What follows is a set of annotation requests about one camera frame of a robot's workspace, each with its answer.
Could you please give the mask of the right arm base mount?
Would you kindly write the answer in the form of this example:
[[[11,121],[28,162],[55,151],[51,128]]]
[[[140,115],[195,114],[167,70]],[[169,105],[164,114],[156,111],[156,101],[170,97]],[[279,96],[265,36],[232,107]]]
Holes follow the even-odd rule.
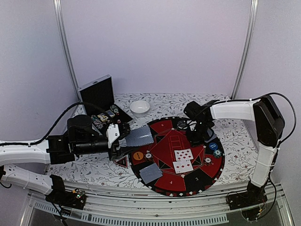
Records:
[[[256,221],[261,216],[268,198],[265,191],[230,192],[226,196],[226,203],[230,210],[241,210],[243,218],[247,221]]]

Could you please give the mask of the nine of diamonds card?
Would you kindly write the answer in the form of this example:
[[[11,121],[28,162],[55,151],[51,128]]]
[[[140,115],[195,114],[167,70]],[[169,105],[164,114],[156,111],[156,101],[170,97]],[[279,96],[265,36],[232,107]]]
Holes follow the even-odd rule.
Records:
[[[193,160],[191,149],[174,150],[176,161]]]

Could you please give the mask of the black triangular all-in button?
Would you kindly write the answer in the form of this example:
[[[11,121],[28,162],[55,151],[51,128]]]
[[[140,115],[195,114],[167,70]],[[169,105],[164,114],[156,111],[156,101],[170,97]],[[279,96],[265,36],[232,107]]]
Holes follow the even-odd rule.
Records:
[[[118,166],[128,168],[128,163],[127,163],[127,157],[126,156],[122,159],[116,160],[114,163]]]

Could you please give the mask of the green fifty poker chip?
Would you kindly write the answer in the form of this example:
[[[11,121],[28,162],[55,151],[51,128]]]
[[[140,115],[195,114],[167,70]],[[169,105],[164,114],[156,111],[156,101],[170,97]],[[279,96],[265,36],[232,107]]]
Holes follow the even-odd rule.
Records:
[[[219,149],[214,150],[213,156],[215,158],[220,158],[222,156],[222,152]]]

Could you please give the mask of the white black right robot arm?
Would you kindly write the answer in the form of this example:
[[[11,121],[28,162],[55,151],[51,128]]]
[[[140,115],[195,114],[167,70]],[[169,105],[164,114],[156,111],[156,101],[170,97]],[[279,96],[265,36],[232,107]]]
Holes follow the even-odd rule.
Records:
[[[254,123],[258,141],[258,156],[252,177],[247,185],[243,201],[254,205],[263,193],[270,174],[276,164],[278,151],[286,140],[282,138],[285,120],[276,102],[274,92],[251,99],[211,100],[204,105],[189,102],[184,114],[186,137],[192,146],[210,143],[214,137],[215,120],[242,120]]]

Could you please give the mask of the orange big blind button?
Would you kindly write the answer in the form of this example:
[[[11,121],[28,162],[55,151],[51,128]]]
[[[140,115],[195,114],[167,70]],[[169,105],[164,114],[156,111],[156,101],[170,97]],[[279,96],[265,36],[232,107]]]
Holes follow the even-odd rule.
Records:
[[[135,153],[133,154],[133,158],[134,158],[136,161],[140,161],[140,160],[142,160],[142,159],[144,158],[144,154],[143,154],[142,152],[137,151],[137,152],[135,152]]]

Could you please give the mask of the three of diamonds card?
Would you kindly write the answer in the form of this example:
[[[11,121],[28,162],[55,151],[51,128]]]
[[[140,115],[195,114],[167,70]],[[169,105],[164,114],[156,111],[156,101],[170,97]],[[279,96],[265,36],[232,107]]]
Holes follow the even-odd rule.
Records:
[[[193,171],[193,166],[190,160],[174,161],[173,166],[176,174]]]

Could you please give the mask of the orange black hundred chip stack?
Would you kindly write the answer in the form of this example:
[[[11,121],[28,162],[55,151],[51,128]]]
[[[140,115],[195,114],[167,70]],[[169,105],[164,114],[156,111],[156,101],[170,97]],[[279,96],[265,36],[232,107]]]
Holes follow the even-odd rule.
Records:
[[[152,154],[151,153],[146,153],[144,156],[146,161],[152,161]]]

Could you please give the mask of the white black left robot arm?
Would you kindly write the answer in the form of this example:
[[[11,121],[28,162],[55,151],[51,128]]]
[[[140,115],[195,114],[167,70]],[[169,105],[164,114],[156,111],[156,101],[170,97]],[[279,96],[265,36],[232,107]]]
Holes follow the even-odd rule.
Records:
[[[67,121],[67,131],[52,136],[51,131],[62,117],[78,105],[90,106],[102,113],[102,108],[88,103],[77,102],[67,107],[56,119],[49,131],[39,140],[0,143],[0,180],[22,186],[52,197],[59,204],[66,204],[70,194],[65,190],[61,177],[41,175],[18,167],[19,163],[63,164],[76,157],[92,153],[108,153],[109,158],[121,155],[119,140],[130,133],[128,123],[117,123],[110,119],[102,133],[92,128],[92,119],[87,115],[77,115]]]

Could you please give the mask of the blue small blind button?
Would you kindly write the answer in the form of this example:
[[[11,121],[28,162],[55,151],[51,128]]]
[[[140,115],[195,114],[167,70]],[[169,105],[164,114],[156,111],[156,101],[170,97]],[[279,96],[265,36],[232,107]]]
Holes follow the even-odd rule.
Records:
[[[215,150],[218,149],[218,145],[216,143],[214,143],[214,142],[211,142],[208,146],[213,151],[215,151]]]

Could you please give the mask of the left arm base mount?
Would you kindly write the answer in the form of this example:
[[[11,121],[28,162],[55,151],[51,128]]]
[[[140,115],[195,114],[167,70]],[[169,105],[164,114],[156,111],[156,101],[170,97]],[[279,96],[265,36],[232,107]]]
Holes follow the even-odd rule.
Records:
[[[67,191],[61,177],[50,175],[50,178],[52,179],[52,191],[46,195],[46,201],[61,207],[65,206],[78,210],[84,209],[87,199],[85,190],[75,188],[72,191]]]

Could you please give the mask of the dealt blue playing card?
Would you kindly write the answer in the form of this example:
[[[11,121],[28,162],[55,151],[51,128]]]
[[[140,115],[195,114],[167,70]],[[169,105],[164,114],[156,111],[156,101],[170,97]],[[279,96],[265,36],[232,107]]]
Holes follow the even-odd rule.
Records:
[[[140,177],[145,184],[148,184],[154,180],[163,176],[162,171],[157,164],[153,163],[141,170],[139,170]]]

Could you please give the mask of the black dealer button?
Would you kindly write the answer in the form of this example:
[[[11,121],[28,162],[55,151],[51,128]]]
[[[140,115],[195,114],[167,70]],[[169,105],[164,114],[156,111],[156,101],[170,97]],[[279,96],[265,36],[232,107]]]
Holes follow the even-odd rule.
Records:
[[[180,121],[177,122],[177,129],[184,130],[184,129],[187,129],[187,127],[188,127],[187,121],[180,120]]]

